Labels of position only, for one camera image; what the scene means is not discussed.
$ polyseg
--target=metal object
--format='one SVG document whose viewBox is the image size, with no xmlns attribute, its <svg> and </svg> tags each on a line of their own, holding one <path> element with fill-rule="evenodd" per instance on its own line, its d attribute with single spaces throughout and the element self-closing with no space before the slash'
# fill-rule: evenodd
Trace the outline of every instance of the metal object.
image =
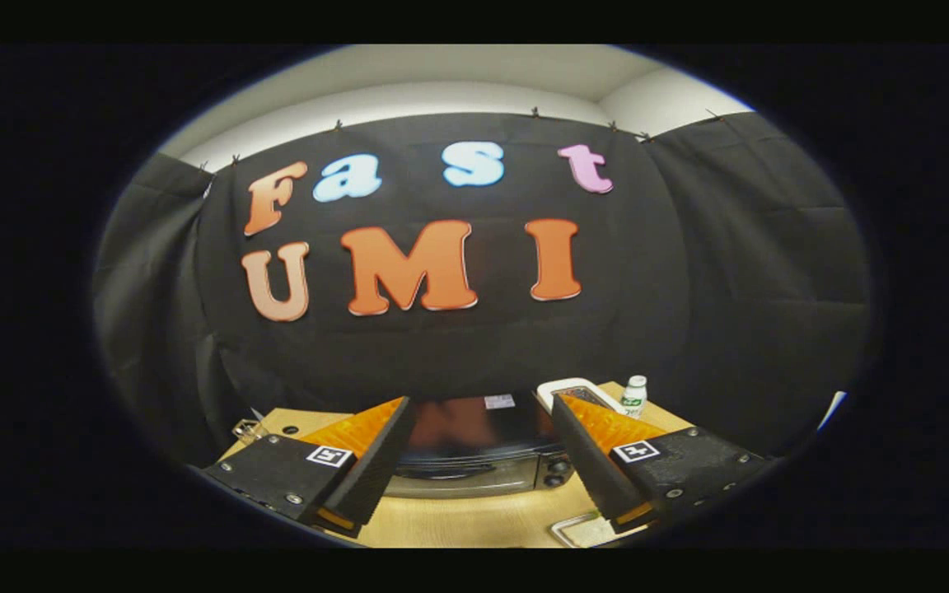
<svg viewBox="0 0 949 593">
<path fill-rule="evenodd" d="M 551 526 L 551 534 L 553 534 L 558 541 L 561 541 L 561 543 L 565 545 L 566 548 L 580 548 L 580 545 L 574 544 L 573 541 L 569 539 L 569 537 L 566 537 L 566 534 L 563 532 L 563 530 L 566 528 L 572 528 L 574 525 L 580 525 L 584 521 L 591 521 L 591 519 L 595 519 L 598 516 L 599 513 L 595 513 L 593 511 L 592 513 L 580 515 L 580 517 L 559 521 L 558 523 L 554 523 L 554 525 Z"/>
<path fill-rule="evenodd" d="M 263 428 L 263 425 L 257 420 L 240 420 L 236 427 L 233 427 L 233 434 L 236 435 L 237 440 L 248 446 L 248 444 L 268 436 L 269 431 Z"/>
</svg>

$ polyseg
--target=pink letter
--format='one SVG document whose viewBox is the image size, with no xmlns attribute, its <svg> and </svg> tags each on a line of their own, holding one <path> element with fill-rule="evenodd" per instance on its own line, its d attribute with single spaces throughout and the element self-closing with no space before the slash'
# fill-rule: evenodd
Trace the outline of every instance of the pink letter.
<svg viewBox="0 0 949 593">
<path fill-rule="evenodd" d="M 596 171 L 596 165 L 605 165 L 601 154 L 591 154 L 585 145 L 573 145 L 559 149 L 559 156 L 569 159 L 569 168 L 573 170 L 573 179 L 585 190 L 592 193 L 607 193 L 614 188 L 610 180 L 603 180 Z"/>
</svg>

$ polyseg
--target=sticker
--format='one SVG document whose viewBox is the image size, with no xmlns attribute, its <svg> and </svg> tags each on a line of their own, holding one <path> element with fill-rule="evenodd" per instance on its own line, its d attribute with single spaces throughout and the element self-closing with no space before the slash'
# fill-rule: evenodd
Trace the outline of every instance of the sticker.
<svg viewBox="0 0 949 593">
<path fill-rule="evenodd" d="M 486 395 L 486 409 L 515 408 L 515 398 L 511 394 Z"/>
<path fill-rule="evenodd" d="M 350 455 L 353 455 L 353 451 L 347 451 L 345 448 L 319 446 L 313 453 L 306 457 L 306 460 L 320 463 L 321 465 L 331 465 L 332 468 L 339 468 Z"/>
<path fill-rule="evenodd" d="M 661 455 L 661 451 L 656 450 L 651 443 L 646 441 L 637 441 L 626 444 L 626 446 L 617 446 L 614 447 L 614 451 L 617 451 L 617 454 L 620 455 L 621 459 L 624 459 L 625 463 L 643 461 L 643 459 Z"/>
</svg>

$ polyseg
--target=black curtain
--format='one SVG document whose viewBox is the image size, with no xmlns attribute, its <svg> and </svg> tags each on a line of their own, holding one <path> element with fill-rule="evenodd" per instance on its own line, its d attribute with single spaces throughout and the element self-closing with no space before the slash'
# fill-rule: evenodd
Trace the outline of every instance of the black curtain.
<svg viewBox="0 0 949 593">
<path fill-rule="evenodd" d="M 664 408 L 754 451 L 784 454 L 865 360 L 872 296 L 858 223 L 822 169 L 757 114 L 643 143 L 595 125 L 505 115 L 355 128 L 216 175 L 156 155 L 120 196 L 95 273 L 97 329 L 124 401 L 177 459 L 214 461 L 250 408 L 357 412 L 396 395 L 490 395 L 564 376 L 632 374 L 651 376 L 651 398 Z M 482 130 L 489 135 L 475 138 Z M 456 199 L 437 161 L 449 142 L 470 139 L 512 155 L 506 181 L 479 194 L 482 202 Z M 568 143 L 605 154 L 614 192 L 575 190 L 568 164 L 549 150 Z M 357 152 L 380 155 L 385 184 L 370 196 L 380 202 L 313 203 L 316 172 Z M 282 224 L 256 239 L 275 252 L 313 237 L 311 304 L 306 318 L 276 324 L 249 311 L 238 255 L 254 247 L 238 229 L 248 184 L 297 155 L 310 174 L 297 181 Z M 408 185 L 388 185 L 399 179 Z M 302 209 L 310 210 L 297 217 Z M 324 212 L 327 226 L 303 226 Z M 348 314 L 353 275 L 338 234 L 388 221 L 407 252 L 426 221 L 448 217 L 474 228 L 467 262 L 477 307 L 436 314 L 392 303 L 379 318 Z M 534 217 L 579 222 L 577 299 L 528 297 L 535 256 L 521 224 Z M 512 258 L 494 263 L 505 253 Z M 275 292 L 282 272 L 270 270 Z M 446 334 L 462 335 L 466 350 L 443 349 Z M 380 357 L 399 360 L 400 371 Z M 411 372 L 421 361 L 432 368 Z"/>
<path fill-rule="evenodd" d="M 783 454 L 867 359 L 875 303 L 859 222 L 821 166 L 758 114 L 643 145 L 690 264 L 690 340 L 658 401 Z"/>
</svg>

